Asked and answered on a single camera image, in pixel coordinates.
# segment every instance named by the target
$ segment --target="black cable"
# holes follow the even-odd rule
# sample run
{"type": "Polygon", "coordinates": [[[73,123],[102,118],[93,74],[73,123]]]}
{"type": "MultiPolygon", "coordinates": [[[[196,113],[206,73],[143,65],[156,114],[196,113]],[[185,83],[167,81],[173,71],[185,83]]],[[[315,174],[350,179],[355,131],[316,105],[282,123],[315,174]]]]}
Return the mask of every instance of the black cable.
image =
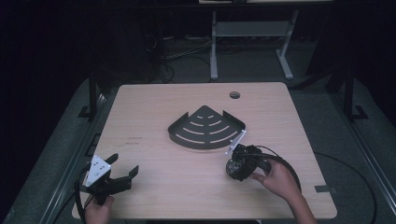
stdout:
{"type": "Polygon", "coordinates": [[[339,159],[337,159],[337,158],[335,158],[335,157],[332,157],[332,156],[323,154],[323,153],[321,153],[321,152],[316,152],[316,151],[314,151],[314,153],[317,154],[317,155],[319,155],[319,156],[332,159],[332,160],[334,160],[334,161],[337,161],[337,162],[339,162],[339,163],[345,165],[346,167],[348,167],[349,169],[351,169],[353,172],[355,172],[355,173],[364,181],[364,183],[366,184],[367,188],[370,190],[370,193],[371,193],[371,196],[372,196],[372,199],[373,199],[374,212],[373,212],[373,217],[372,217],[372,219],[371,219],[371,221],[370,221],[369,223],[370,223],[370,224],[374,224],[374,223],[375,223],[375,220],[376,220],[377,202],[376,202],[376,197],[375,197],[374,190],[373,190],[373,188],[370,186],[370,184],[369,184],[369,182],[367,181],[367,179],[366,179],[357,169],[355,169],[353,166],[349,165],[348,163],[346,163],[346,162],[344,162],[344,161],[340,161],[339,159]]]}
{"type": "Polygon", "coordinates": [[[69,198],[66,200],[66,202],[64,203],[64,205],[61,207],[61,209],[59,210],[58,214],[56,215],[55,219],[53,219],[52,224],[55,224],[55,222],[58,220],[59,216],[61,215],[61,213],[64,211],[64,209],[66,208],[66,206],[70,203],[70,201],[72,200],[72,198],[74,197],[74,193],[71,194],[69,196],[69,198]]]}
{"type": "Polygon", "coordinates": [[[77,207],[78,214],[79,214],[79,217],[81,218],[82,223],[86,223],[86,222],[85,222],[85,211],[84,211],[84,208],[82,207],[81,197],[79,195],[79,182],[80,182],[82,175],[84,173],[88,172],[89,169],[90,169],[89,164],[87,164],[83,169],[81,169],[81,171],[78,173],[78,177],[76,179],[75,186],[74,186],[75,187],[74,196],[75,196],[75,200],[76,200],[76,207],[77,207]]]}
{"type": "Polygon", "coordinates": [[[273,151],[271,148],[269,148],[269,147],[264,147],[264,146],[255,146],[255,147],[263,147],[263,148],[265,148],[265,149],[271,151],[272,153],[276,154],[276,152],[274,152],[274,151],[273,151]]]}

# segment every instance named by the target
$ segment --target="table surface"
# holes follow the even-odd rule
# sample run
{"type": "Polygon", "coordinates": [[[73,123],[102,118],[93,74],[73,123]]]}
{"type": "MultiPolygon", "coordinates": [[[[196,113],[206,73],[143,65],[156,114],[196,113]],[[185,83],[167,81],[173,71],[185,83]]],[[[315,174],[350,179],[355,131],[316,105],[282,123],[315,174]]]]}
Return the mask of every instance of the table surface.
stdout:
{"type": "MultiPolygon", "coordinates": [[[[266,146],[295,169],[316,218],[333,218],[336,208],[283,83],[128,85],[119,89],[95,154],[119,153],[111,178],[139,165],[132,189],[114,195],[114,218],[260,219],[292,218],[288,205],[253,179],[225,173],[228,147],[197,150],[169,138],[168,127],[202,105],[225,110],[245,122],[241,144],[266,146]],[[230,92],[240,93],[232,99],[230,92]]],[[[81,196],[84,202],[86,195],[81,196]]],[[[78,217],[76,208],[73,216],[78,217]]]]}

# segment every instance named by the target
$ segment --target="human hand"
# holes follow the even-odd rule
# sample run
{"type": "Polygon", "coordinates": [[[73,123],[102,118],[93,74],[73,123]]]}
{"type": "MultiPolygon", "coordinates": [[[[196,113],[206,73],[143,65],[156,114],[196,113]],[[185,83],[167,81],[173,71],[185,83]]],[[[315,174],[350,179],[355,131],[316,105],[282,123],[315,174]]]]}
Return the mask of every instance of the human hand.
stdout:
{"type": "Polygon", "coordinates": [[[275,195],[283,198],[286,202],[296,197],[301,197],[302,194],[288,168],[278,161],[270,159],[267,161],[271,164],[271,171],[269,174],[265,176],[253,173],[250,177],[259,181],[263,186],[275,195]]]}
{"type": "Polygon", "coordinates": [[[283,198],[289,204],[297,224],[318,224],[288,168],[278,161],[267,161],[271,164],[269,174],[264,176],[253,173],[250,177],[283,198]]]}
{"type": "Polygon", "coordinates": [[[103,205],[99,205],[97,200],[90,195],[88,197],[88,204],[85,206],[85,221],[87,224],[107,224],[110,220],[111,206],[113,205],[114,197],[108,196],[103,205]]]}

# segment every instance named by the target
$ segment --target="black fan-shaped object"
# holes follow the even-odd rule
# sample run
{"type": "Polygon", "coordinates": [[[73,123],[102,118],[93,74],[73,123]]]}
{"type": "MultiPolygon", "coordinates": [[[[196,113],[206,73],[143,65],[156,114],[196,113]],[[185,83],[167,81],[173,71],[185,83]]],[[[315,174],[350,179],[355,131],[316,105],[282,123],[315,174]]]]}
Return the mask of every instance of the black fan-shaped object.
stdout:
{"type": "Polygon", "coordinates": [[[207,105],[190,117],[184,114],[168,128],[175,143],[195,149],[213,149],[230,145],[230,140],[245,130],[245,123],[223,111],[220,115],[207,105]]]}

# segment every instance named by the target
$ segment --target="black device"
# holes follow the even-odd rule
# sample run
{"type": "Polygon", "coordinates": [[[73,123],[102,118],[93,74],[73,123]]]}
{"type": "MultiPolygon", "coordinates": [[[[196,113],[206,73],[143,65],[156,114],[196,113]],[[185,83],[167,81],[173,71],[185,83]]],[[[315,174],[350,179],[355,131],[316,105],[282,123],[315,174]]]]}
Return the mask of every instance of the black device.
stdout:
{"type": "Polygon", "coordinates": [[[237,179],[239,181],[243,181],[244,179],[248,178],[257,169],[257,167],[263,169],[264,172],[268,174],[271,172],[271,164],[266,161],[267,159],[279,161],[286,168],[288,168],[290,173],[293,175],[298,188],[301,190],[300,179],[287,161],[283,160],[277,154],[270,155],[263,153],[258,147],[255,146],[245,147],[241,144],[238,144],[233,149],[232,157],[227,161],[226,173],[232,179],[237,179]]]}
{"type": "Polygon", "coordinates": [[[75,199],[78,214],[81,221],[85,223],[85,211],[81,203],[80,189],[86,191],[92,195],[102,205],[105,203],[106,198],[109,195],[114,195],[131,189],[132,179],[137,175],[139,166],[136,166],[127,176],[112,179],[110,178],[111,164],[119,158],[119,154],[113,154],[107,160],[102,160],[97,155],[92,157],[91,163],[84,167],[78,175],[75,182],[75,199]],[[88,177],[85,186],[80,185],[81,176],[88,172],[88,177]]]}

